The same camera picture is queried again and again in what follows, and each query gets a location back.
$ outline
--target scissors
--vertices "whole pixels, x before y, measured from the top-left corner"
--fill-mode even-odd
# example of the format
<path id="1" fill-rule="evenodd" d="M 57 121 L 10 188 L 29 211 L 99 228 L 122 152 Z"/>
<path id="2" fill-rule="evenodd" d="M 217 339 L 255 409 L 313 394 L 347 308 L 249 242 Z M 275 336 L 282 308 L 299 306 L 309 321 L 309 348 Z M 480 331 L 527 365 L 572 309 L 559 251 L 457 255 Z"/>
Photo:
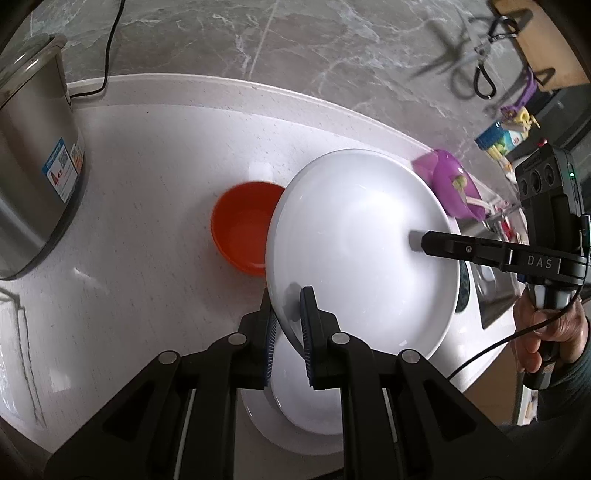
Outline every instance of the scissors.
<path id="1" fill-rule="evenodd" d="M 474 92 L 484 100 L 490 100 L 496 95 L 496 85 L 495 82 L 492 81 L 490 75 L 485 68 L 485 61 L 491 53 L 492 44 L 499 40 L 504 40 L 506 38 L 515 38 L 519 35 L 520 28 L 517 24 L 516 20 L 511 17 L 507 17 L 503 15 L 502 17 L 495 18 L 494 22 L 492 23 L 491 27 L 488 30 L 486 37 L 480 39 L 472 28 L 472 25 L 468 21 L 468 18 L 465 16 L 464 13 L 460 9 L 457 10 L 458 14 L 462 18 L 462 22 L 464 23 L 464 28 L 468 33 L 468 37 L 470 38 L 470 43 L 472 44 L 472 51 L 468 51 L 462 57 L 455 62 L 453 67 L 457 68 L 459 66 L 468 64 L 476 60 L 478 63 L 476 65 L 476 71 L 474 72 Z M 504 25 L 508 27 L 509 32 L 507 33 L 496 33 L 496 29 L 499 25 Z M 488 85 L 491 87 L 490 93 L 482 93 L 479 88 L 479 81 L 480 76 L 483 76 L 485 80 L 488 82 Z"/>

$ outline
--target tile grout line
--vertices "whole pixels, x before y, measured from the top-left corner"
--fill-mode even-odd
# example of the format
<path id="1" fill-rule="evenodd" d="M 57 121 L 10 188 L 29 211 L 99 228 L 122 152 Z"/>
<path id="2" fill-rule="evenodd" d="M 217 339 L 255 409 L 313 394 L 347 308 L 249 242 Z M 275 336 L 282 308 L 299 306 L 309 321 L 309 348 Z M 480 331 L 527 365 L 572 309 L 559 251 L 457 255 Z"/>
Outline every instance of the tile grout line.
<path id="1" fill-rule="evenodd" d="M 271 15 L 269 15 L 269 20 L 267 20 L 267 25 L 265 26 L 265 30 L 263 30 L 263 33 L 261 35 L 261 41 L 259 42 L 258 47 L 256 48 L 255 57 L 252 60 L 252 64 L 251 64 L 251 71 L 248 72 L 248 79 L 249 80 L 252 78 L 252 72 L 255 69 L 255 64 L 258 59 L 259 53 L 261 52 L 262 44 L 265 41 L 265 37 L 267 36 L 267 32 L 269 31 L 269 27 L 271 26 L 271 21 L 273 20 L 273 17 L 275 16 L 275 11 L 277 10 L 278 4 L 279 4 L 279 0 L 275 0 L 275 3 L 273 4 L 273 9 L 271 10 Z"/>

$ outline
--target cutting board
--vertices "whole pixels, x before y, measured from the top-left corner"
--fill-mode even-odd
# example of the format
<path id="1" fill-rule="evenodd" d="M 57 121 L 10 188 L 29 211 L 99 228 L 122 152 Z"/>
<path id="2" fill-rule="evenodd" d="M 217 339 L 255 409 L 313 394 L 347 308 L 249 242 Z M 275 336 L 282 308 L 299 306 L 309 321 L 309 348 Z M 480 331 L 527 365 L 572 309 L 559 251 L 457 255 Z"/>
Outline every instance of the cutting board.
<path id="1" fill-rule="evenodd" d="M 540 90 L 556 90 L 589 83 L 586 73 L 568 42 L 551 18 L 534 0 L 496 0 L 496 10 L 501 15 L 529 9 L 533 18 L 517 37 L 517 43 L 534 73 L 554 68 L 556 73 Z"/>

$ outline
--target appliance lid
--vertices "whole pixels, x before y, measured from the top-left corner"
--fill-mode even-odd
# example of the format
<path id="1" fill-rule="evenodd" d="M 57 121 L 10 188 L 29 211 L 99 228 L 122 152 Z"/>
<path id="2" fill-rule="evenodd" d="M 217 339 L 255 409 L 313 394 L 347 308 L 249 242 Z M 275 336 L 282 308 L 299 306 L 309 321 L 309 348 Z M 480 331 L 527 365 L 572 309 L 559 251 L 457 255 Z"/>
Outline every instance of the appliance lid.
<path id="1" fill-rule="evenodd" d="M 66 45 L 61 34 L 35 35 L 0 56 L 0 108 Z"/>

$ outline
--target human hand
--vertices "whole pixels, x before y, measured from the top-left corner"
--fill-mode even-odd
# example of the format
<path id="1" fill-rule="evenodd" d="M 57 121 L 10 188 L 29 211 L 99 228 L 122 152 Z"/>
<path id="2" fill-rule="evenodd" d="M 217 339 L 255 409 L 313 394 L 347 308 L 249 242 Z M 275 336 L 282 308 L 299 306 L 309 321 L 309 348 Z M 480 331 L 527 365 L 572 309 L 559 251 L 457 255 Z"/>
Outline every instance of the human hand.
<path id="1" fill-rule="evenodd" d="M 513 306 L 513 318 L 517 331 L 544 322 L 557 313 L 556 310 L 536 310 L 528 290 L 524 290 Z M 535 332 L 530 332 L 511 342 L 511 349 L 519 372 L 537 372 L 542 364 L 538 353 L 541 340 L 560 342 L 560 359 L 567 364 L 576 362 L 583 353 L 589 335 L 589 324 L 578 297 L 568 311 L 558 320 Z"/>

